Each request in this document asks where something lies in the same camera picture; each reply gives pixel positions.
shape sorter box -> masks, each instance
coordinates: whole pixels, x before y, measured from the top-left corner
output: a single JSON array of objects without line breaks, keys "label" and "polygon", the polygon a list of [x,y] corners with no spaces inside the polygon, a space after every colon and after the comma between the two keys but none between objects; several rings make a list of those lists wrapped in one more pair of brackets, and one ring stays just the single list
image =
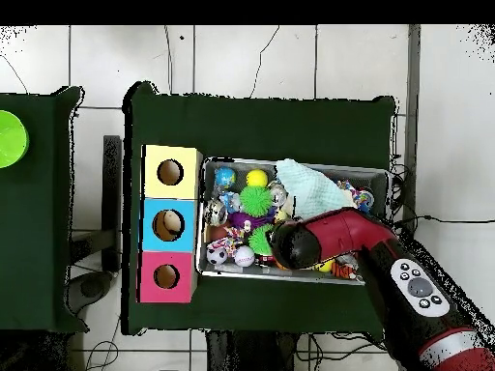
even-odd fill
[{"label": "shape sorter box", "polygon": [[[194,148],[142,147],[138,302],[188,303],[192,298],[197,282],[193,260],[201,160],[202,155]],[[180,229],[168,230],[170,216],[178,223],[180,219]],[[163,267],[173,271],[175,280],[157,279]]]}]

table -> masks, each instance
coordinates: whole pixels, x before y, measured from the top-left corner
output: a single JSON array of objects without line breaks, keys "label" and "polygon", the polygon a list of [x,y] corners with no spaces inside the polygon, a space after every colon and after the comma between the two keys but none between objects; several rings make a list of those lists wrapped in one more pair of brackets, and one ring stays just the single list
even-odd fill
[{"label": "table", "polygon": [[25,157],[0,169],[0,328],[84,331],[64,303],[69,265],[71,113],[81,96],[0,94],[29,133]]},{"label": "table", "polygon": [[159,95],[148,82],[124,99],[122,330],[248,329],[368,331],[381,325],[364,286],[200,277],[190,304],[137,303],[135,272],[140,147],[194,147],[204,157],[277,160],[389,169],[393,98],[234,100]]}]

purple toy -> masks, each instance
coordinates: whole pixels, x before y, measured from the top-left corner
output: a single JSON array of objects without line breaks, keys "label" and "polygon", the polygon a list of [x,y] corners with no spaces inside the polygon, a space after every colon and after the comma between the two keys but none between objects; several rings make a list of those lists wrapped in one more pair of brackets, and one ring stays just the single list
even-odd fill
[{"label": "purple toy", "polygon": [[250,214],[245,214],[244,212],[235,212],[234,214],[229,214],[228,220],[230,225],[236,228],[244,229],[245,221],[250,222],[250,231],[266,225],[267,223],[273,223],[275,217],[275,208],[270,208],[266,216],[254,217]]}]

pink cube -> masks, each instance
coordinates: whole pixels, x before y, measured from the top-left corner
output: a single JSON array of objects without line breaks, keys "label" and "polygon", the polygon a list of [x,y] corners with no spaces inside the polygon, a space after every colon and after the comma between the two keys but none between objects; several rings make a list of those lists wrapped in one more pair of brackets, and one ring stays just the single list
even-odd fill
[{"label": "pink cube", "polygon": [[[173,287],[163,288],[156,281],[155,271],[170,266],[178,273]],[[141,265],[140,302],[189,303],[195,287],[193,253],[143,251]]]}]

light blue cloth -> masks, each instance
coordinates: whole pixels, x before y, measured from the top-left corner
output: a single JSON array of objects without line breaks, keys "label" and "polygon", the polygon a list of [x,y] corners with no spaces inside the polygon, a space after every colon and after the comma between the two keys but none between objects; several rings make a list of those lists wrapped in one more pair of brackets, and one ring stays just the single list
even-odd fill
[{"label": "light blue cloth", "polygon": [[334,181],[294,159],[278,160],[277,178],[295,197],[294,216],[302,219],[348,207],[349,198]]}]

